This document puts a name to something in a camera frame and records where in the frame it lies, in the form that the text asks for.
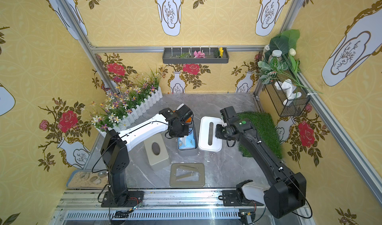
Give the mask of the blue tissue paper pack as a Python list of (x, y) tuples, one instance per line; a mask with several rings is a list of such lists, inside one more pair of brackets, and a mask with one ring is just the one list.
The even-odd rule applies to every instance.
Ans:
[(194, 131), (190, 130), (187, 136), (177, 138), (177, 145), (178, 149), (182, 151), (196, 149), (197, 140)]

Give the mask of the white tissue box lid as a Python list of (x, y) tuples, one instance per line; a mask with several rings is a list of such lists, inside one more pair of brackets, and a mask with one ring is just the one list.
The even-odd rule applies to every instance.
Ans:
[(199, 149), (203, 151), (219, 152), (222, 140), (215, 136), (216, 126), (222, 125), (223, 120), (217, 117), (204, 116), (201, 119), (199, 131)]

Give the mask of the grey tissue box base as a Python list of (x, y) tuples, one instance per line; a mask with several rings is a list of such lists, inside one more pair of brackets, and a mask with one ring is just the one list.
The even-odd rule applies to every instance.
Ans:
[(198, 151), (198, 140), (197, 140), (197, 148), (196, 149), (186, 150), (186, 151), (182, 151), (182, 150), (178, 149), (179, 154), (180, 155), (184, 155), (184, 156), (195, 155), (195, 154), (197, 154), (197, 151)]

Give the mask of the beige tissue box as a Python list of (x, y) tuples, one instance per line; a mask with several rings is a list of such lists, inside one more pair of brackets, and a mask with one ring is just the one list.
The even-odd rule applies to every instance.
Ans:
[(171, 165), (169, 153), (161, 134), (156, 134), (144, 140), (144, 146), (149, 165), (154, 171)]

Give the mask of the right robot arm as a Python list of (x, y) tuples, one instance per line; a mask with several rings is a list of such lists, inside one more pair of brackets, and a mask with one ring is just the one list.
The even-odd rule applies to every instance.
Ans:
[(215, 137), (240, 142), (262, 169), (270, 188), (264, 193), (264, 202), (277, 219), (294, 213), (306, 203), (306, 178), (299, 172), (293, 173), (271, 151), (256, 127), (247, 118), (241, 119), (234, 107), (220, 110), (226, 126), (216, 126)]

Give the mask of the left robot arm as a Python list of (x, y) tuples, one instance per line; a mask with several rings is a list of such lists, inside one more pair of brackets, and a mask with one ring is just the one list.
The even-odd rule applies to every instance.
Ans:
[(130, 195), (125, 181), (125, 169), (130, 162), (128, 153), (144, 140), (164, 131), (170, 139), (185, 137), (193, 124), (193, 116), (192, 110), (181, 104), (175, 111), (164, 108), (132, 128), (120, 132), (112, 129), (106, 133), (100, 154), (108, 174), (111, 201), (118, 207), (128, 204)]

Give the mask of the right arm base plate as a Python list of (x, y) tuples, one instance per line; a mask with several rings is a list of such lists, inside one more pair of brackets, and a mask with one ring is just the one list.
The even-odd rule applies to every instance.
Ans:
[(219, 195), (218, 199), (223, 201), (225, 207), (234, 206), (263, 206), (264, 204), (256, 202), (254, 200), (248, 200), (244, 197), (242, 192), (237, 190), (223, 190), (222, 194)]

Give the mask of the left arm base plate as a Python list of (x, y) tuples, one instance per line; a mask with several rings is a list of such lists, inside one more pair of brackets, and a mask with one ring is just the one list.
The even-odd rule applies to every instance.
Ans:
[(128, 191), (119, 196), (106, 192), (101, 201), (102, 208), (132, 208), (143, 201), (143, 191)]

